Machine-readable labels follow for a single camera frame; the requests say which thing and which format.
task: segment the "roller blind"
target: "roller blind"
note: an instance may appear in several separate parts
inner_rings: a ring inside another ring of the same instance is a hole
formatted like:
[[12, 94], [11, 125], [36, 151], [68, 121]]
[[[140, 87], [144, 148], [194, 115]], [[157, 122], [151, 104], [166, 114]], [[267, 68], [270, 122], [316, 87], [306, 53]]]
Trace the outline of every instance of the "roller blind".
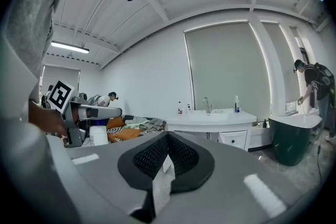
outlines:
[[63, 67], [45, 66], [42, 78], [42, 94], [48, 91], [49, 85], [55, 85], [58, 80], [65, 81], [78, 89], [79, 70]]
[[263, 23], [277, 52], [285, 82], [286, 103], [300, 98], [298, 75], [293, 72], [294, 59], [286, 38], [278, 24]]
[[191, 63], [195, 108], [240, 107], [259, 120], [270, 115], [267, 69], [257, 39], [248, 23], [224, 24], [185, 34]]

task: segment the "floor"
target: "floor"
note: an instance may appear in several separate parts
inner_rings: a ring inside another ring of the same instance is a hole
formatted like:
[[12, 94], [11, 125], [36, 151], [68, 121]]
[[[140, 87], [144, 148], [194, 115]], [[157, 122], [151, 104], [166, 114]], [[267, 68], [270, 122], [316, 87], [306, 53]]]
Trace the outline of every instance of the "floor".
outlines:
[[[326, 142], [327, 131], [322, 133], [321, 152], [319, 155], [319, 165], [322, 181], [328, 176], [336, 157], [336, 141]], [[309, 144], [308, 151], [304, 159], [296, 166], [288, 167], [279, 164], [274, 157], [273, 150], [263, 150], [250, 153], [252, 157], [258, 158], [261, 162], [281, 172], [287, 177], [301, 192], [308, 190], [320, 184], [320, 176], [317, 167], [317, 149], [318, 143]], [[170, 183], [175, 179], [174, 167], [168, 169], [166, 173], [161, 168], [153, 181], [153, 197], [156, 214], [168, 203], [170, 193]]]

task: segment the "cabinet drawer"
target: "cabinet drawer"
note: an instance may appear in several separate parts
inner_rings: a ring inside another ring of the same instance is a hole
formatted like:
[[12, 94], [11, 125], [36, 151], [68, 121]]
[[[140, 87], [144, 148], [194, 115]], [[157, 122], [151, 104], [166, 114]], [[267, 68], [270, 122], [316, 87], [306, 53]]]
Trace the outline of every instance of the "cabinet drawer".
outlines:
[[219, 133], [219, 142], [244, 149], [247, 131]]

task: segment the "white tape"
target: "white tape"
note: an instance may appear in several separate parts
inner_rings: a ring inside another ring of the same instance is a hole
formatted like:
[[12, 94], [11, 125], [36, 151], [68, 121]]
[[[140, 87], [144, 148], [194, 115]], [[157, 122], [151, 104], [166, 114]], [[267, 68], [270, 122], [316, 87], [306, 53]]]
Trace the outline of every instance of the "white tape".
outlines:
[[72, 162], [75, 165], [78, 165], [78, 164], [82, 164], [82, 163], [92, 162], [95, 159], [99, 159], [99, 156], [97, 154], [92, 154], [92, 155], [89, 155], [89, 156], [73, 159]]
[[245, 177], [244, 183], [270, 218], [277, 217], [287, 210], [284, 202], [257, 175]]

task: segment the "pillow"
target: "pillow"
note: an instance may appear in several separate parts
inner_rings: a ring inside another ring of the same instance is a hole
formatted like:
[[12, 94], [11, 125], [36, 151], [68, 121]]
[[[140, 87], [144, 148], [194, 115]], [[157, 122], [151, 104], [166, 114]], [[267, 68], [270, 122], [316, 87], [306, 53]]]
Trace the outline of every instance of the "pillow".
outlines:
[[124, 129], [121, 132], [115, 134], [113, 137], [118, 138], [120, 140], [129, 140], [137, 138], [141, 132], [142, 131], [138, 129]]
[[122, 117], [115, 118], [115, 119], [109, 119], [109, 122], [107, 123], [106, 128], [112, 129], [116, 127], [123, 127], [125, 126], [125, 123], [122, 121]]

